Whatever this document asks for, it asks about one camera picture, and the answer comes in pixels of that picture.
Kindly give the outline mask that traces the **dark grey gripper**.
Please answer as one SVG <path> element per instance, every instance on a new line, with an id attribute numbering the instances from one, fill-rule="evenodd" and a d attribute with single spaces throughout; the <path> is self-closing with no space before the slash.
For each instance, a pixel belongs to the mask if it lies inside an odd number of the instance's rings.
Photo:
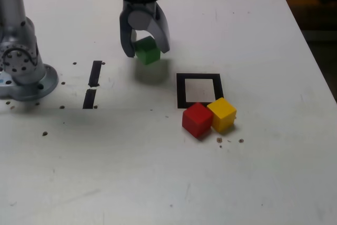
<path id="1" fill-rule="evenodd" d="M 146 31 L 152 35 L 162 53 L 170 50 L 170 33 L 164 12 L 157 2 L 131 3 L 123 0 L 120 14 L 120 41 L 127 57 L 135 56 L 132 38 L 134 31 Z"/>

